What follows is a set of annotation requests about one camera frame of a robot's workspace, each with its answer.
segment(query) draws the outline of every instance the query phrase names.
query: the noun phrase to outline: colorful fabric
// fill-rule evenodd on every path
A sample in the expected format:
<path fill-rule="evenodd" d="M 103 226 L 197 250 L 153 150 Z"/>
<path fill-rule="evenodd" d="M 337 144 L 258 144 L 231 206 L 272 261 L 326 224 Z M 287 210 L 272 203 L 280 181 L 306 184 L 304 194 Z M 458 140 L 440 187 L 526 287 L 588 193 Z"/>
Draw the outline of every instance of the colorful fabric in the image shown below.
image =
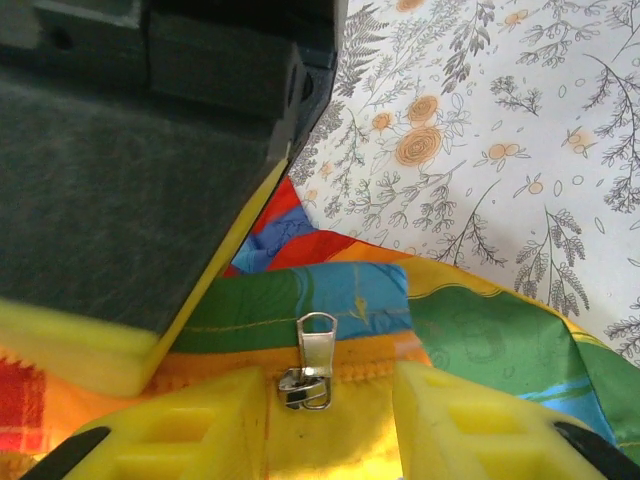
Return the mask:
<path fill-rule="evenodd" d="M 339 319 L 336 401 L 321 424 L 274 402 L 272 479 L 399 477 L 390 401 L 398 359 L 572 414 L 640 461 L 640 371 L 526 297 L 318 231 L 294 199 L 283 183 L 140 397 L 93 394 L 0 352 L 3 390 L 22 392 L 0 398 L 0 450 L 46 452 L 89 420 L 235 368 L 262 365 L 275 380 L 299 362 L 295 320 L 320 310 Z M 291 458 L 291 449 L 313 453 Z"/>

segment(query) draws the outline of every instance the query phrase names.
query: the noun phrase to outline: yellow plastic piece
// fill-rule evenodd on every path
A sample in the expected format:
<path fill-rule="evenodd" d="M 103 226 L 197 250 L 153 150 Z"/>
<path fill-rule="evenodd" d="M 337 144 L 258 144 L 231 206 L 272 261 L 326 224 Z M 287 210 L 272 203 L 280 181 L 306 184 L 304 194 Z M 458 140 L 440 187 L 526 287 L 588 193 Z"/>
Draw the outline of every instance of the yellow plastic piece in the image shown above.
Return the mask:
<path fill-rule="evenodd" d="M 162 337 L 0 298 L 0 344 L 89 390 L 140 394 L 215 276 L 231 262 L 286 166 L 286 159 L 280 161 L 245 205 Z"/>
<path fill-rule="evenodd" d="M 406 480 L 605 480 L 552 427 L 573 417 L 419 363 L 396 366 Z"/>
<path fill-rule="evenodd" d="M 109 435 L 65 480 L 262 480 L 266 380 L 238 370 L 86 425 Z"/>

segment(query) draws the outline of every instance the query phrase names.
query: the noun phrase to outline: stitching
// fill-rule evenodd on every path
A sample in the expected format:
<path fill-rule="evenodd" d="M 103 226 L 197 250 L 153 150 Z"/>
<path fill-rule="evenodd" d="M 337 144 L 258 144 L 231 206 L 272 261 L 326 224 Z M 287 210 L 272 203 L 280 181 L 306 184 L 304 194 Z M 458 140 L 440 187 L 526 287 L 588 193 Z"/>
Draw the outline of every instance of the stitching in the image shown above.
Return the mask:
<path fill-rule="evenodd" d="M 403 314 L 403 313 L 409 313 L 409 309 L 408 308 L 400 308 L 400 309 L 381 309 L 381 310 L 374 310 L 374 311 L 369 311 L 367 312 L 367 316 L 369 315 L 375 315 L 375 314 L 382 314 L 382 313 L 386 313 L 386 314 Z M 349 311 L 349 312 L 331 312 L 332 315 L 336 316 L 336 317 L 343 317 L 343 316 L 349 316 L 352 318 L 355 318 L 356 320 L 360 320 L 364 323 L 364 321 L 359 318 L 358 316 L 356 316 L 354 314 L 353 311 Z M 245 325 L 229 325 L 226 327 L 189 327 L 186 326 L 184 328 L 183 331 L 188 331 L 188 332 L 206 332 L 206 333 L 214 333 L 214 332 L 231 332 L 231 331 L 236 331 L 236 330 L 244 330 L 244 329 L 248 329 L 248 328 L 253 328 L 253 327 L 263 327 L 266 325 L 273 325 L 275 323 L 282 323 L 282 322 L 293 322 L 295 320 L 297 320 L 299 317 L 290 317 L 290 318 L 276 318 L 276 319 L 272 319 L 272 320 L 263 320 L 260 322 L 254 322 L 254 323 L 247 323 Z"/>

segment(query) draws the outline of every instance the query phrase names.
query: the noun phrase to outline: white background fabric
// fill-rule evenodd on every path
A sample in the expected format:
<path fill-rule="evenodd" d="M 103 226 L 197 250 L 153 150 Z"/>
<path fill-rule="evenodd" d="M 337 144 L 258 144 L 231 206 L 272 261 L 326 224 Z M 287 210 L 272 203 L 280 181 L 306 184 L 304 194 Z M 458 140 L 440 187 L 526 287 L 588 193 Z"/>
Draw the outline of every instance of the white background fabric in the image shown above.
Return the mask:
<path fill-rule="evenodd" d="M 640 0 L 354 0 L 291 178 L 312 221 L 469 269 L 640 366 Z"/>

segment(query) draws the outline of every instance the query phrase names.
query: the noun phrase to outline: metal zipper slider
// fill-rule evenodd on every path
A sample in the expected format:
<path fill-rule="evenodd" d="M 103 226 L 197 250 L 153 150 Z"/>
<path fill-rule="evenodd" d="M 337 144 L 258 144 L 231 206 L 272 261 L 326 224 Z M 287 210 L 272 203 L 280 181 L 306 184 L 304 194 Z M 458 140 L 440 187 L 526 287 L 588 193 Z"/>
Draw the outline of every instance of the metal zipper slider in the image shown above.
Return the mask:
<path fill-rule="evenodd" d="M 321 333 L 305 333 L 306 322 L 324 317 L 330 328 Z M 331 377 L 333 352 L 338 320 L 322 312 L 309 313 L 296 322 L 301 368 L 287 370 L 278 384 L 278 395 L 284 404 L 294 410 L 324 410 L 331 405 Z"/>

